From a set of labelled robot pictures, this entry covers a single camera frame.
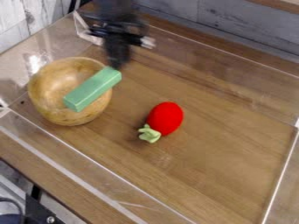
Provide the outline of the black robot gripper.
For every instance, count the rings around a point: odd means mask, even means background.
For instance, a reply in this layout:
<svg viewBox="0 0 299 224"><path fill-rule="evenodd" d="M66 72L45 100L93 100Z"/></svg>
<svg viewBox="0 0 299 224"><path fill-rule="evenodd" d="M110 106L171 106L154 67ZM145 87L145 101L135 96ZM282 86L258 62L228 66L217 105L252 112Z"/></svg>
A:
<svg viewBox="0 0 299 224"><path fill-rule="evenodd" d="M149 23L137 13L134 0L93 0L93 3L95 10L81 15L97 22L90 31L105 38L109 64L118 70L131 59L130 45L154 49L155 39L149 36Z"/></svg>

